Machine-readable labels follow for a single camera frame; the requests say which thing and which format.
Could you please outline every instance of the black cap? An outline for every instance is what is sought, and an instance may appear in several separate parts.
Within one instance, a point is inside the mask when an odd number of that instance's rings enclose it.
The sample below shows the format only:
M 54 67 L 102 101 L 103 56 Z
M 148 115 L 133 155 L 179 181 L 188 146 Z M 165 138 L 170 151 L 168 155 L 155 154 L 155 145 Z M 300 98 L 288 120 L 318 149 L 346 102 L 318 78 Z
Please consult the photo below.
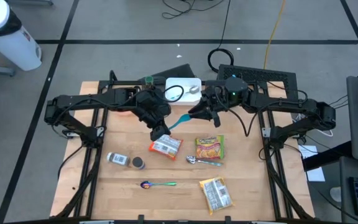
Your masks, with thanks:
M 140 158 L 140 157 L 135 157 L 133 160 L 132 160 L 132 164 L 135 166 L 135 167 L 141 167 L 143 165 L 143 160 Z

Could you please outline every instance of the white paper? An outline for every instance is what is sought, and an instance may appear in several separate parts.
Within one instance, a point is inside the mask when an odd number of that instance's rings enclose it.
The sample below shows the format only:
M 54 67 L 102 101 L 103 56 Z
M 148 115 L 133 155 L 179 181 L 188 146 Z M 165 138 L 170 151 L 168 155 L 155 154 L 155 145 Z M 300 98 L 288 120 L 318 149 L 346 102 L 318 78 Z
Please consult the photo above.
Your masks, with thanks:
M 306 159 L 307 157 L 311 157 L 317 154 L 316 146 L 301 146 L 299 145 L 299 150 L 302 153 L 302 158 Z M 321 167 L 308 171 L 309 181 L 313 182 L 325 182 L 326 179 L 324 178 L 323 169 Z

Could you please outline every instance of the white box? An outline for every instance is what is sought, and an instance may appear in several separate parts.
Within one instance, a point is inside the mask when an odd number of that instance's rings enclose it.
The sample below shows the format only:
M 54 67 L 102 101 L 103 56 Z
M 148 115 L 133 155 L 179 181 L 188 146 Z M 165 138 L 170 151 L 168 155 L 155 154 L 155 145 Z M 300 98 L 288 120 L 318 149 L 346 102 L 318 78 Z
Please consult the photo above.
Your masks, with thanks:
M 170 88 L 173 85 L 180 85 L 185 90 L 185 94 L 180 100 L 169 103 L 170 105 L 182 105 L 182 106 L 194 106 L 200 101 L 201 98 L 201 80 L 199 78 L 168 78 L 165 82 L 165 89 Z M 195 94 L 186 93 L 193 86 L 198 86 L 199 91 Z M 181 88 L 172 88 L 165 92 L 165 97 L 171 100 L 172 97 L 180 95 Z

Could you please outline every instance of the white trash can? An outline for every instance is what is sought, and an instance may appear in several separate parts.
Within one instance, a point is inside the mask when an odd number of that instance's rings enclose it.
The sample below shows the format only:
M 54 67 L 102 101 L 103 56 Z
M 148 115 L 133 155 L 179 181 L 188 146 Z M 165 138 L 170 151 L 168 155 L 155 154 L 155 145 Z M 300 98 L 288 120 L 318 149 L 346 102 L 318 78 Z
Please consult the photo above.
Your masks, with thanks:
M 41 65 L 40 46 L 4 0 L 0 0 L 0 53 L 24 71 Z

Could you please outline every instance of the table leg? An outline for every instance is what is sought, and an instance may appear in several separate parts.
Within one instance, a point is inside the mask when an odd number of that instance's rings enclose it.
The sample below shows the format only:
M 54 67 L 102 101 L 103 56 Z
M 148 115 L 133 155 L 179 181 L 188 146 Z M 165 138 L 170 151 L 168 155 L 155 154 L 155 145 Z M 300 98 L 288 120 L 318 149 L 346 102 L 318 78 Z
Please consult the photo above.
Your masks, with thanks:
M 303 159 L 303 168 L 305 171 L 313 170 L 321 166 L 337 162 L 341 156 L 352 157 L 352 142 L 348 141 L 332 149 L 320 152 L 317 155 Z

